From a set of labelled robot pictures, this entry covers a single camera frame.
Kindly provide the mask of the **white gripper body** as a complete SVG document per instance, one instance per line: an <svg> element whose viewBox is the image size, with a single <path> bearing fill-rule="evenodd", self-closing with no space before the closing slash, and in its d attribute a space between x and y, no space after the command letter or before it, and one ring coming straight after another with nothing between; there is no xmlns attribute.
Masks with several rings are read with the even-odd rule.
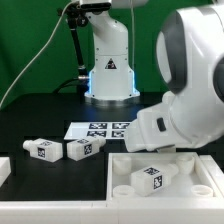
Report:
<svg viewBox="0 0 224 224"><path fill-rule="evenodd" d="M133 120L129 126L126 128L125 132L124 132L124 142L125 142L125 146L128 152L137 152L137 151L141 151L141 150L147 150L147 151L157 151L157 152L170 152L170 153L174 153L176 152L176 147L175 146L165 146L162 148L158 148L158 149L152 149L152 150L148 150L146 149L146 145L143 142L143 138L141 136L140 133L140 128L138 125L138 121L137 119Z"/></svg>

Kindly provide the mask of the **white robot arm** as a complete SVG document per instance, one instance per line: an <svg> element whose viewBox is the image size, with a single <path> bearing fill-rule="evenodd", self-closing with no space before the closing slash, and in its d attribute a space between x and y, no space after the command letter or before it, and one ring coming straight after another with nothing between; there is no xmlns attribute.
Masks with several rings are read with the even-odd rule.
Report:
<svg viewBox="0 0 224 224"><path fill-rule="evenodd" d="M131 4L81 0L81 5L90 7L95 45L86 99L108 104L137 97L127 29L108 14ZM161 103L137 113L124 134L127 150L199 148L224 136L224 0L169 15L158 34L156 57L168 91Z"/></svg>

